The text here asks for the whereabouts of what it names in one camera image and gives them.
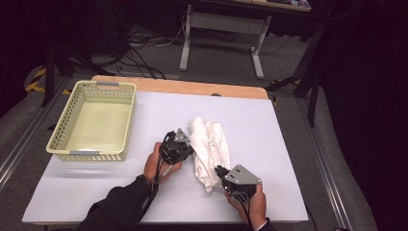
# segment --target hand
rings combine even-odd
[[[159,149],[160,149],[161,145],[162,145],[161,142],[156,142],[156,144],[154,145],[153,153],[149,155],[149,157],[147,158],[146,164],[144,166],[144,174],[143,175],[148,180],[150,180],[150,182],[153,182],[153,178],[156,175],[156,167],[157,167],[157,162],[158,162],[159,156],[160,156]],[[170,170],[170,172],[166,176],[163,176],[163,173],[170,167],[169,164],[164,162],[162,164],[162,168],[160,169],[159,183],[160,184],[164,183],[164,181],[166,181],[168,179],[168,177],[170,177],[170,175],[172,173],[178,171],[181,168],[182,165],[183,165],[182,162],[179,162],[179,163],[175,164],[172,167],[172,169]]]
[[[241,204],[231,198],[231,196],[228,195],[228,192],[225,192],[224,194],[228,203],[238,211],[242,221],[248,224],[248,219],[246,218],[246,214],[243,211]],[[256,185],[256,192],[250,201],[249,217],[251,218],[252,228],[254,230],[257,230],[267,220],[267,197],[262,191],[262,185]]]

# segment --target plastic basket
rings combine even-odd
[[[124,161],[136,85],[79,81],[46,150],[63,161]]]

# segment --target white table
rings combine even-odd
[[[122,163],[63,162],[53,156],[41,177],[23,222],[80,222],[115,186],[126,186],[143,171],[156,141],[171,130],[190,134],[196,116],[222,124],[231,164],[242,164],[263,180],[272,221],[307,220],[273,106],[266,99],[140,91],[127,159]],[[206,193],[195,178],[192,157],[161,185],[141,222],[241,222],[222,188]]]

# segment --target black jacket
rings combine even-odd
[[[143,178],[122,188],[111,189],[105,199],[93,204],[76,231],[136,230],[143,217],[142,205],[150,195],[150,185]],[[270,222],[261,229],[274,231]]]

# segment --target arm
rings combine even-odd
[[[246,218],[245,212],[243,211],[242,206],[232,199],[227,192],[225,192],[225,197],[230,205],[232,205],[240,215],[243,222],[248,224],[248,220]],[[252,196],[250,200],[250,207],[249,207],[249,218],[252,221],[252,229],[257,231],[275,231],[276,229],[271,225],[269,218],[266,217],[267,215],[267,197],[265,196],[264,192],[262,191],[262,185],[256,186],[256,192]]]
[[[130,230],[138,226],[143,217],[142,205],[151,193],[151,182],[156,175],[160,145],[157,142],[153,153],[147,158],[143,175],[124,188],[111,189],[105,199],[93,204],[76,231]],[[181,166],[182,163],[174,165],[169,174],[160,178],[160,183],[164,183]],[[168,164],[163,163],[160,174],[163,175],[168,167]]]

